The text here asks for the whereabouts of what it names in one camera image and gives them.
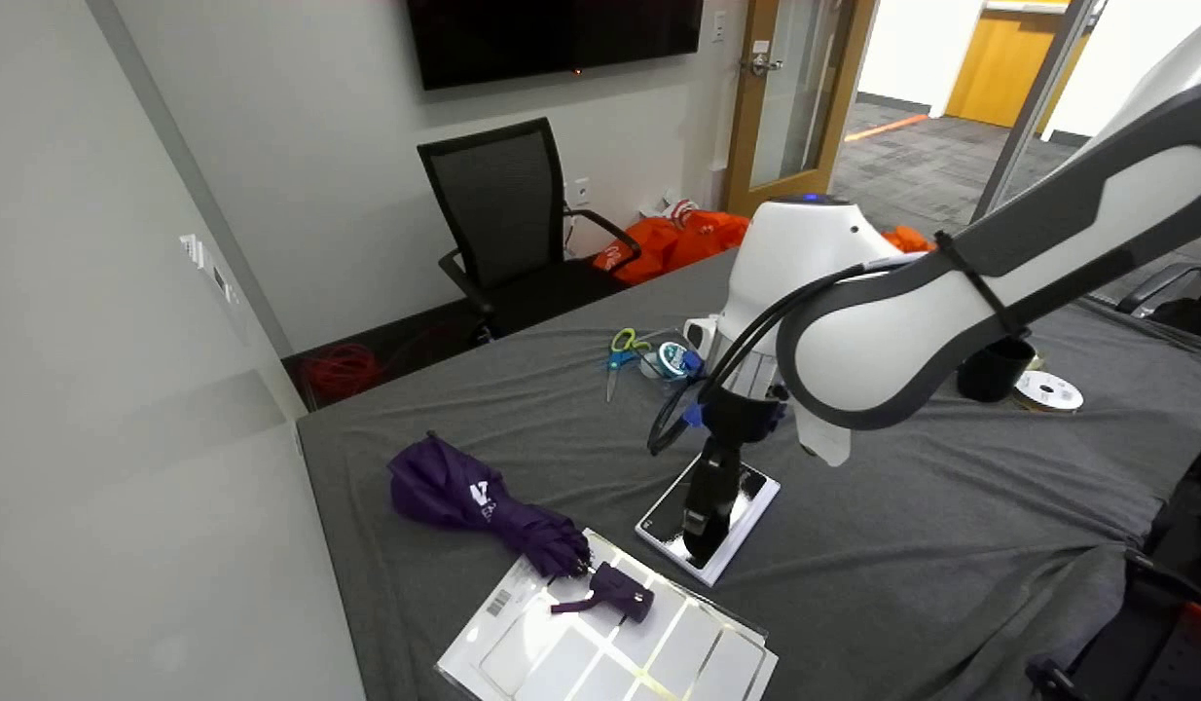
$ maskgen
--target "door frame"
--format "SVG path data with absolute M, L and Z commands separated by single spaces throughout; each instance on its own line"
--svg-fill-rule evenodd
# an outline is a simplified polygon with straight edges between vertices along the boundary
M 779 1 L 793 0 L 751 0 L 747 5 L 747 26 L 743 29 L 743 62 L 753 58 L 752 44 L 758 40 L 772 43 L 773 28 L 777 22 Z M 853 0 L 854 12 L 846 30 L 846 48 L 838 72 L 835 76 L 835 90 L 831 94 L 830 110 L 826 114 L 826 130 L 821 142 L 821 157 L 818 167 L 811 172 L 795 173 L 791 176 L 776 179 L 773 182 L 751 187 L 752 166 L 757 160 L 757 137 L 760 133 L 761 108 L 765 100 L 765 77 L 753 74 L 747 67 L 739 71 L 739 86 L 735 91 L 735 114 L 730 127 L 730 154 L 727 166 L 724 192 L 724 210 L 731 214 L 752 216 L 760 203 L 783 194 L 801 192 L 823 192 L 830 186 L 835 158 L 842 145 L 847 110 L 855 98 L 855 85 L 859 83 L 860 67 L 864 64 L 865 49 L 868 43 L 873 18 L 877 14 L 878 0 Z M 776 46 L 770 46 L 772 56 Z

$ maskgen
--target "black cup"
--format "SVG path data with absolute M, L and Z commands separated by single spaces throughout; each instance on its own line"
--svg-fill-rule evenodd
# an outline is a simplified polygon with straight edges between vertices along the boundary
M 960 394 L 978 402 L 1002 402 L 1033 363 L 1033 346 L 1017 337 L 993 342 L 964 360 L 956 372 Z

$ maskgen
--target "red cable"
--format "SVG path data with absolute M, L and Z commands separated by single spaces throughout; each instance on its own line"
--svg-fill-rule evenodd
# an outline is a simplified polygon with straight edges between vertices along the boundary
M 342 343 L 303 360 L 303 375 L 322 399 L 335 402 L 380 384 L 383 369 L 369 347 Z

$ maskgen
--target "barcode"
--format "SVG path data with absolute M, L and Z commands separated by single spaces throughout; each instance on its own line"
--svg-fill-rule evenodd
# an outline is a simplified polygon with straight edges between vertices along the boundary
M 501 616 L 501 609 L 504 609 L 508 603 L 510 603 L 510 593 L 504 589 L 498 591 L 497 595 L 494 595 L 492 603 L 489 604 L 490 616 Z

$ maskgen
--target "door handle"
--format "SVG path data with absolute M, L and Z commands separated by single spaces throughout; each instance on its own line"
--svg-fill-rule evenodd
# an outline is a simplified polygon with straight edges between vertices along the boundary
M 739 61 L 739 66 L 747 68 L 755 77 L 764 77 L 770 71 L 783 70 L 782 61 L 770 61 L 767 54 L 757 54 L 752 61 Z

